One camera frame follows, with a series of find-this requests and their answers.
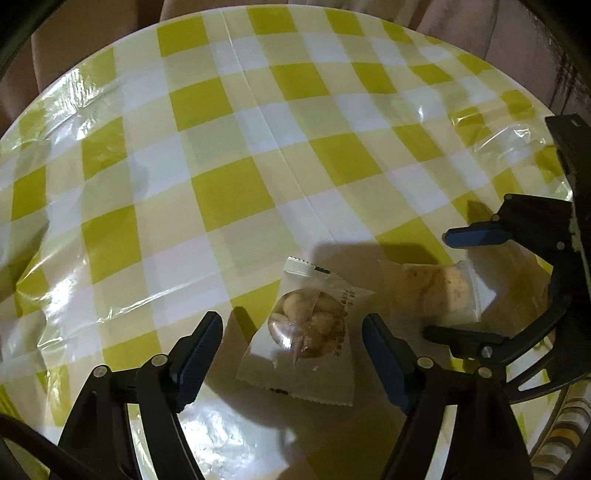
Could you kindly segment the clear cookie packet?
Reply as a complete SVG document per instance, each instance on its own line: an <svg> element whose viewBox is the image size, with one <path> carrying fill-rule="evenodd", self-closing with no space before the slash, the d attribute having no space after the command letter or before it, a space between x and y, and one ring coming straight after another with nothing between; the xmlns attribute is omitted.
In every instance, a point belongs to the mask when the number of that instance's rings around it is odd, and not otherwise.
<svg viewBox="0 0 591 480"><path fill-rule="evenodd" d="M481 281L473 263L383 261L383 285L394 319L420 325L474 327L482 321Z"/></svg>

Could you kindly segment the white nut packet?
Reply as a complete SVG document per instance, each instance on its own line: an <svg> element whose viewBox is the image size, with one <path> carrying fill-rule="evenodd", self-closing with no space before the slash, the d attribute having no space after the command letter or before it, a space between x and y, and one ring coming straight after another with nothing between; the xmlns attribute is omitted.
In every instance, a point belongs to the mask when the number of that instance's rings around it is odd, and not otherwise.
<svg viewBox="0 0 591 480"><path fill-rule="evenodd" d="M276 303L250 340L236 378L301 400L351 406L351 329L373 296L329 270L287 258Z"/></svg>

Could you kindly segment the striped cushion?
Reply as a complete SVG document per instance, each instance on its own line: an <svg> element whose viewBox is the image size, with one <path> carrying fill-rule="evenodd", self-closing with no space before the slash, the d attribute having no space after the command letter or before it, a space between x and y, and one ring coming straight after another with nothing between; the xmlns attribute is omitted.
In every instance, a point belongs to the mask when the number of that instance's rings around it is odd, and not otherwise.
<svg viewBox="0 0 591 480"><path fill-rule="evenodd" d="M590 427L590 378L569 387L556 420L532 459L535 479L556 479Z"/></svg>

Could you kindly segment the beige curtain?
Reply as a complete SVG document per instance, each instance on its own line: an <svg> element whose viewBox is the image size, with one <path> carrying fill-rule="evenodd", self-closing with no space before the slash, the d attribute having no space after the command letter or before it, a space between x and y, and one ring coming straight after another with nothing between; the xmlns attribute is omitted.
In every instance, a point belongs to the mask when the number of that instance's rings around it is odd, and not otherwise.
<svg viewBox="0 0 591 480"><path fill-rule="evenodd" d="M1 127L76 63L139 29L222 1L66 1L21 47L1 80ZM533 93L555 114L590 117L590 75L551 29L590 53L587 1L332 1L466 50Z"/></svg>

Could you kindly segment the yellow checkered tablecloth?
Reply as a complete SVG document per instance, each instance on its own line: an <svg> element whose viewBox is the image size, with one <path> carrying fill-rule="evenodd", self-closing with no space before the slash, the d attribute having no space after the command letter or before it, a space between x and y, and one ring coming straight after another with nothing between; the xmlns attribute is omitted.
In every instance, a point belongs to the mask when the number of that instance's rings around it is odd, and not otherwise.
<svg viewBox="0 0 591 480"><path fill-rule="evenodd" d="M363 347L353 407L235 379L294 256L373 292L385 260L510 192L571 192L544 105L477 57L366 15L229 8L106 47L1 141L1 410L56 439L91 369L202 315L224 341L181 415L209 479L376 479L402 422Z"/></svg>

